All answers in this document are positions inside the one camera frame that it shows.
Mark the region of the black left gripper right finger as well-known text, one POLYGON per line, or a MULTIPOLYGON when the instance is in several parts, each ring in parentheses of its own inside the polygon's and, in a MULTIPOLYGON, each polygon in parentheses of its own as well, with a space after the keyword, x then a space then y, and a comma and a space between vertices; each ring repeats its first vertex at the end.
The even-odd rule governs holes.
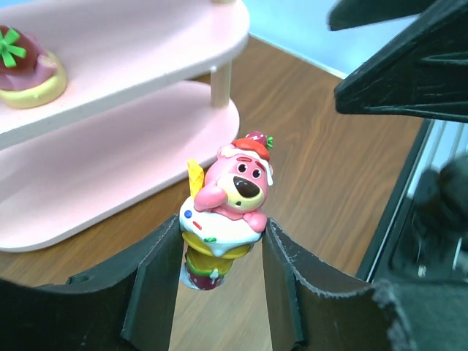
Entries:
POLYGON ((294 242, 274 220, 263 269, 275 350, 465 350, 467 284, 367 283, 294 242))

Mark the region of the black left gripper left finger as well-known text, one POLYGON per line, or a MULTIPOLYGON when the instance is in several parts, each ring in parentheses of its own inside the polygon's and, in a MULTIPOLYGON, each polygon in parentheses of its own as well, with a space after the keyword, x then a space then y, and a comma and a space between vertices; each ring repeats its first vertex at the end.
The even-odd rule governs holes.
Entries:
POLYGON ((2 350, 167 350, 183 240, 177 216, 66 284, 1 281, 2 350))

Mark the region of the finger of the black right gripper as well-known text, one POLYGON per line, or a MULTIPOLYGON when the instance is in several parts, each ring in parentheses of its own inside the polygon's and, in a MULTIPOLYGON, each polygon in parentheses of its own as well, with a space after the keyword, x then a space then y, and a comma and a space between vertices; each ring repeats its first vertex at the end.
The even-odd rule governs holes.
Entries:
POLYGON ((341 114, 467 121, 467 2, 436 1, 335 88, 341 114))
POLYGON ((331 31, 418 15, 435 0, 341 0, 328 16, 331 31))

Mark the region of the pink yellow character toy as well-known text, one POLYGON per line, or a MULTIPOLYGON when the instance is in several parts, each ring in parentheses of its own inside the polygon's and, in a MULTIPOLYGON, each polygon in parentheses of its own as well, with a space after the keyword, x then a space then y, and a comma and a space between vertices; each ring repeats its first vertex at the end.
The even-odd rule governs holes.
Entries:
POLYGON ((224 281, 234 260, 262 238, 268 217, 262 210, 273 185, 273 138, 251 132, 221 147, 207 170, 189 159, 190 196, 179 211, 187 245, 180 280, 194 290, 224 281))

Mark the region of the pink donut toy green star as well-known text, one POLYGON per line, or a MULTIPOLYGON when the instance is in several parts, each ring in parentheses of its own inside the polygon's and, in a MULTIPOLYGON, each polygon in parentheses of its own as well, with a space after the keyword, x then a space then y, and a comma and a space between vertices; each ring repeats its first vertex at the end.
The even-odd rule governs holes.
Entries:
POLYGON ((1 101, 29 109, 58 99, 66 90, 67 74, 60 60, 32 34, 1 26, 1 101))

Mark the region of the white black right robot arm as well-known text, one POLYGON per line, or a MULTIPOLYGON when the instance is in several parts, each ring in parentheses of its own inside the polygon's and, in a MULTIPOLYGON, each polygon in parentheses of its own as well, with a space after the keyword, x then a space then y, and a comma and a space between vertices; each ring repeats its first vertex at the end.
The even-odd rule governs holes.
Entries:
POLYGON ((335 89, 341 114, 423 119, 357 275, 467 278, 467 3, 340 1, 332 30, 415 21, 335 89))

